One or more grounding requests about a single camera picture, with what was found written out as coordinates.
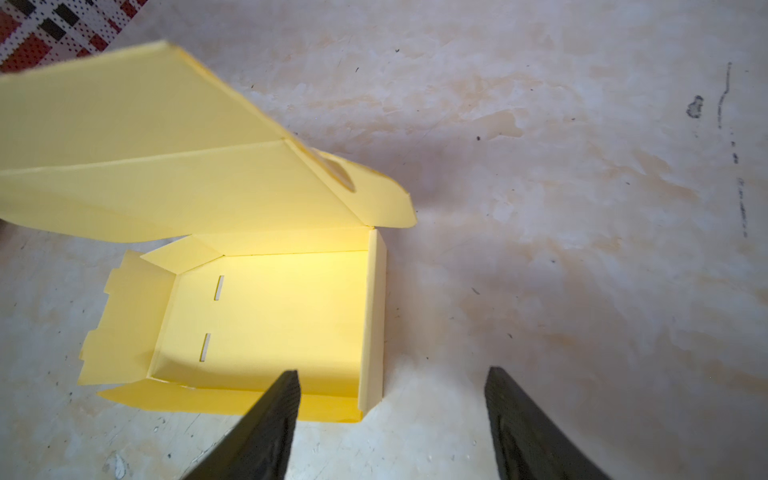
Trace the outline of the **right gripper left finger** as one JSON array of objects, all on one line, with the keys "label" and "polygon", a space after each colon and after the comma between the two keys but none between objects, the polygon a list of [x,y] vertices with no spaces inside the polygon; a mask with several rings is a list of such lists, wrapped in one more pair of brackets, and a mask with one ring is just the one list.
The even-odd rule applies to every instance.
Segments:
[{"label": "right gripper left finger", "polygon": [[285,477],[301,388],[298,372],[283,372],[188,479],[276,479]]}]

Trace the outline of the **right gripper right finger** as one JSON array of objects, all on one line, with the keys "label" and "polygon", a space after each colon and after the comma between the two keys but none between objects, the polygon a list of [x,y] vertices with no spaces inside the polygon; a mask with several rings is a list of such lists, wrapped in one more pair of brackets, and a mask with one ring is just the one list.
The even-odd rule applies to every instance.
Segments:
[{"label": "right gripper right finger", "polygon": [[489,369],[484,396],[501,479],[607,477],[503,368]]}]

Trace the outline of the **yellow paper box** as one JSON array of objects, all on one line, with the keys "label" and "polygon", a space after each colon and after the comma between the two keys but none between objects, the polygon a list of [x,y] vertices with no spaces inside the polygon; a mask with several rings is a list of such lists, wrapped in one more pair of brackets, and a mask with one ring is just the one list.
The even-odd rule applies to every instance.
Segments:
[{"label": "yellow paper box", "polygon": [[179,47],[1,78],[1,217],[128,251],[78,381],[143,410],[241,415],[286,370],[298,417],[383,396],[396,181],[303,144]]}]

